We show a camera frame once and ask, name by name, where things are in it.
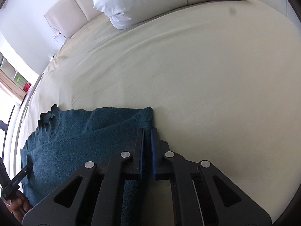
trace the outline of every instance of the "triangular cutout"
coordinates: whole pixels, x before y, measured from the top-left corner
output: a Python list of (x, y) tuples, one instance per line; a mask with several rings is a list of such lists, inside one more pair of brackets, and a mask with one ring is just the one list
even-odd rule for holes
[(72, 205), (81, 182), (81, 176), (75, 178), (71, 183), (67, 185), (67, 187), (65, 187), (57, 196), (55, 196), (54, 202), (69, 208)]
[(229, 188), (227, 184), (223, 180), (221, 180), (218, 176), (213, 176), (213, 181), (216, 185), (217, 190), (219, 191), (219, 195), (224, 203), (225, 207), (230, 207), (236, 203), (241, 202), (241, 198)]

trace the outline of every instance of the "beige headboard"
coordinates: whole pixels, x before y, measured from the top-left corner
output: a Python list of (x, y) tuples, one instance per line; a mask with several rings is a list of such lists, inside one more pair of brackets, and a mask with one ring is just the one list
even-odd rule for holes
[(45, 18), (51, 28), (69, 38), (99, 14), (101, 12), (93, 8), (92, 0), (59, 0)]

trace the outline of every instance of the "red object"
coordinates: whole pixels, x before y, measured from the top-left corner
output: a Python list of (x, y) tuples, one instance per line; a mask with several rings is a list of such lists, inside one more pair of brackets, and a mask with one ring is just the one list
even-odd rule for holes
[(27, 92), (28, 89), (30, 88), (30, 86), (31, 86), (31, 84), (30, 84), (29, 82), (27, 82), (27, 83), (25, 84), (23, 90), (24, 90), (25, 92)]

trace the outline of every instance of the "bed sheet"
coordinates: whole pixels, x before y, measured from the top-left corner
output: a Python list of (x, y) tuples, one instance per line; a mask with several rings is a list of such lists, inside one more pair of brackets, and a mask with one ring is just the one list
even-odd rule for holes
[[(257, 0), (204, 3), (126, 30), (100, 16), (47, 67), (18, 146), (53, 104), (150, 106), (171, 150), (210, 160), (275, 221), (301, 183), (300, 48), (297, 27)], [(173, 225), (167, 181), (151, 183), (144, 224)]]

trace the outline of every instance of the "wall socket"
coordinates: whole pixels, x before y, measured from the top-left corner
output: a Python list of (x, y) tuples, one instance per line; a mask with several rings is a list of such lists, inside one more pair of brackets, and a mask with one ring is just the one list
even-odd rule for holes
[(59, 31), (57, 31), (53, 36), (53, 40), (55, 40), (56, 38), (58, 38), (58, 36), (60, 35), (61, 33)]

